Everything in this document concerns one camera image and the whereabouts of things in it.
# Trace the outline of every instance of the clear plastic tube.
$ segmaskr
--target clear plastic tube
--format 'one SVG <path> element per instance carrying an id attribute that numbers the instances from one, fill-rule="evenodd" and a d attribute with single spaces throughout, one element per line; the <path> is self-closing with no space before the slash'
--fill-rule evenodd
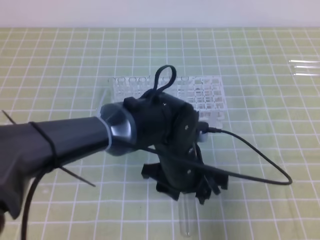
<path id="1" fill-rule="evenodd" d="M 195 233 L 197 225 L 196 194 L 181 193 L 178 200 L 180 234 L 189 238 Z"/>

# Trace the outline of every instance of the black bracket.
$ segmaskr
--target black bracket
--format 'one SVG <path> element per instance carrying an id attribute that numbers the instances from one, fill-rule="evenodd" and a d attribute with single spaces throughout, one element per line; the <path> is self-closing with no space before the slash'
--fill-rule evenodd
<path id="1" fill-rule="evenodd" d="M 195 197 L 203 205 L 205 200 L 210 198 L 211 191 L 218 195 L 221 192 L 219 187 L 224 190 L 228 189 L 228 175 L 216 174 L 214 177 L 203 175 L 196 187 L 180 191 L 169 184 L 160 163 L 144 164 L 141 175 L 144 179 L 156 180 L 156 190 L 159 193 L 167 194 L 175 201 L 178 201 L 181 192 L 184 194 L 195 193 Z"/>

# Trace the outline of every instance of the black zip tie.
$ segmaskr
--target black zip tie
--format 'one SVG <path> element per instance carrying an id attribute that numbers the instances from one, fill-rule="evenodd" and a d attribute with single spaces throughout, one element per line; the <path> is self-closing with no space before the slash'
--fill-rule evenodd
<path id="1" fill-rule="evenodd" d="M 58 156 L 57 156 L 57 150 L 56 150 L 56 146 L 54 144 L 54 142 L 51 140 L 51 138 L 39 127 L 38 124 L 36 124 L 34 121 L 30 121 L 29 124 L 35 129 L 37 130 L 37 132 L 49 143 L 51 150 L 52 150 L 52 158 L 53 158 L 53 168 L 54 169 L 61 169 L 62 171 L 64 171 L 65 173 L 75 177 L 76 179 L 89 184 L 90 186 L 95 187 L 96 185 L 94 185 L 93 183 L 89 182 L 88 180 L 85 180 L 84 178 L 82 178 L 79 175 L 76 175 L 75 173 L 69 171 L 68 169 L 64 168 L 63 166 L 61 166 L 58 163 Z"/>
<path id="2" fill-rule="evenodd" d="M 10 121 L 12 124 L 17 124 L 15 120 L 12 119 L 12 117 L 9 116 L 9 114 L 5 110 L 1 110 L 3 114 L 6 116 L 6 118 Z"/>

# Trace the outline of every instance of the green cutting mat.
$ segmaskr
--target green cutting mat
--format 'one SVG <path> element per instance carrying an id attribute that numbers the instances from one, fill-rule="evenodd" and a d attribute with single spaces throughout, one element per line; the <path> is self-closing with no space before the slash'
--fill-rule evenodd
<path id="1" fill-rule="evenodd" d="M 320 239 L 320 78 L 293 78 L 288 60 L 320 57 L 319 28 L 0 28 L 0 109 L 18 123 L 87 117 L 108 77 L 221 75 L 224 129 L 240 134 L 294 179 L 273 186 L 230 178 L 229 190 L 196 206 L 192 240 Z M 1 115 L 0 122 L 8 124 Z M 284 180 L 239 141 L 201 145 L 214 166 Z M 180 240 L 177 203 L 141 177 L 144 152 L 98 153 L 56 170 L 37 189 L 30 240 Z M 2 240 L 20 237 L 7 217 Z"/>

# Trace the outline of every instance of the white wall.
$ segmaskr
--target white wall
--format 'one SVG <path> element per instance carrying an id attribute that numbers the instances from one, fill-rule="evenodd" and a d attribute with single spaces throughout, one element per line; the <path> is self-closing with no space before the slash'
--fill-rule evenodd
<path id="1" fill-rule="evenodd" d="M 0 0 L 0 27 L 320 27 L 319 0 Z"/>

